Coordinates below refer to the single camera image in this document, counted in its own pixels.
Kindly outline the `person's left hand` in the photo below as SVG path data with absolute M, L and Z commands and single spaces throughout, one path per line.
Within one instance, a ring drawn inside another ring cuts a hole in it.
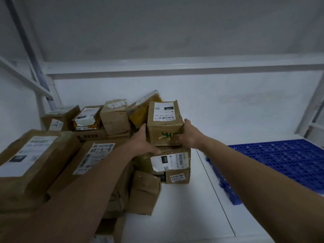
M 161 150 L 150 144 L 147 140 L 138 140 L 138 131 L 126 143 L 126 150 L 132 157 L 145 155 L 147 153 L 159 155 Z

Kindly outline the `person's right hand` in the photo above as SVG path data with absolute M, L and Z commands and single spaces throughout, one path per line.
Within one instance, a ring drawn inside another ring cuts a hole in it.
M 203 149 L 209 140 L 208 137 L 201 133 L 197 128 L 194 131 L 184 131 L 183 128 L 183 133 L 176 134 L 175 138 L 185 147 L 199 150 Z

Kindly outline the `green-marked cardboard box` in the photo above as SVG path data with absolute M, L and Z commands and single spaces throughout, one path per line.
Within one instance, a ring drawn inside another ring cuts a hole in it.
M 183 133 L 183 126 L 184 120 L 177 100 L 149 103 L 147 129 L 152 145 L 181 146 L 177 136 Z

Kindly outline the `person's left forearm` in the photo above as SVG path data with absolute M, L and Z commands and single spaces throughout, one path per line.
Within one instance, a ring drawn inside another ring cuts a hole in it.
M 131 141 L 114 149 L 9 232 L 2 243 L 89 243 L 123 170 L 139 150 Z

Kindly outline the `person's right forearm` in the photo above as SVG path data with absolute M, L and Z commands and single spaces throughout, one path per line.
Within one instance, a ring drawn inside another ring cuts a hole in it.
M 276 243 L 324 243 L 324 197 L 205 135 L 197 149 Z

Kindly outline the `white metal shelving rack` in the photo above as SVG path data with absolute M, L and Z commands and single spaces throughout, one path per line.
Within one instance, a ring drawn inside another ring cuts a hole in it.
M 305 137 L 324 0 L 0 0 L 0 73 L 51 110 L 157 90 L 224 142 Z

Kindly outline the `blue plastic pallet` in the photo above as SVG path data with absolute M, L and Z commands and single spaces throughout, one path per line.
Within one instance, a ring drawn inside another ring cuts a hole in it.
M 230 148 L 324 195 L 324 149 L 305 139 L 232 144 Z

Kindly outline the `pile of brown parcels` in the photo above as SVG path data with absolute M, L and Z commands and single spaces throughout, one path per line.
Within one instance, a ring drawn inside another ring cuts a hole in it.
M 35 156 L 33 152 L 19 154 L 16 151 L 16 154 L 10 154 L 10 149 L 13 145 L 14 143 L 10 144 L 0 154 L 0 176 L 4 175 L 5 178 L 7 177 L 8 182 L 16 182 L 16 179 L 11 179 L 11 177 L 14 177 L 19 172 L 18 179 L 26 181 L 27 185 L 31 185 L 31 189 L 34 189 L 36 192 L 44 192 L 49 186 L 48 183 L 56 178 L 62 166 L 66 163 L 65 159 L 62 161 L 60 153 L 66 154 L 67 151 L 75 150 L 66 144 L 59 144 L 59 147 L 53 152 L 43 151 L 37 159 L 32 159 Z

